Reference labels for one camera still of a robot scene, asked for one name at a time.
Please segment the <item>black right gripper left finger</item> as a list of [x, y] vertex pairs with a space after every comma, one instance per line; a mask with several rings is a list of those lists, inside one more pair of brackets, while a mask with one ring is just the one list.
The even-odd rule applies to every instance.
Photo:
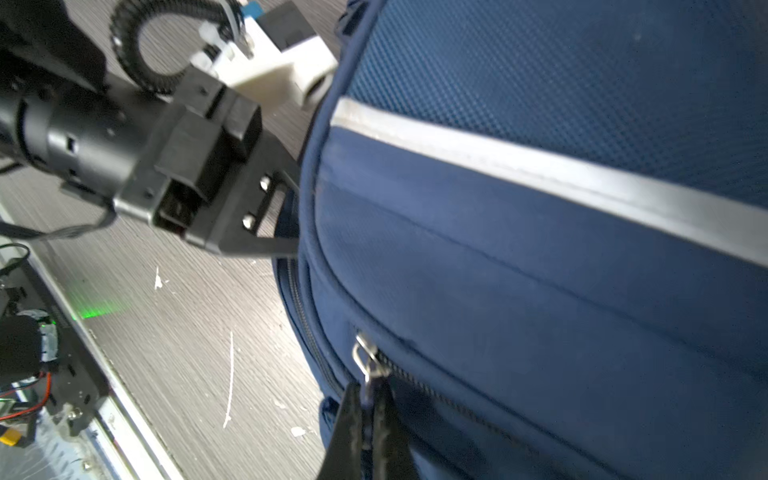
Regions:
[[332, 435], [317, 479], [362, 479], [362, 450], [363, 413], [360, 385], [350, 383], [337, 409]]

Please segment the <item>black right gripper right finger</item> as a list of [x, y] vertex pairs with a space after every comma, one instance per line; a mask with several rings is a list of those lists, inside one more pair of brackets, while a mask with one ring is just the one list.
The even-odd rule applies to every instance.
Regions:
[[373, 405], [373, 478], [418, 479], [409, 435], [398, 416], [387, 382], [375, 391]]

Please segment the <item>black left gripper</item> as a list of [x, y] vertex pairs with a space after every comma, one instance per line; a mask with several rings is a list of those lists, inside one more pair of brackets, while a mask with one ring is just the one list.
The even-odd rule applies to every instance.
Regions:
[[93, 91], [34, 65], [1, 69], [1, 149], [64, 190], [209, 253], [294, 258], [296, 237], [260, 237], [300, 166], [262, 128], [260, 106], [199, 71], [163, 101], [120, 79]]

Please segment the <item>navy blue student backpack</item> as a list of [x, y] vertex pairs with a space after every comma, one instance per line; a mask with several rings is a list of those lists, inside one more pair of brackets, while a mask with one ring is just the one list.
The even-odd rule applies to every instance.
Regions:
[[327, 449], [418, 479], [767, 475], [767, 5], [350, 1], [278, 220]]

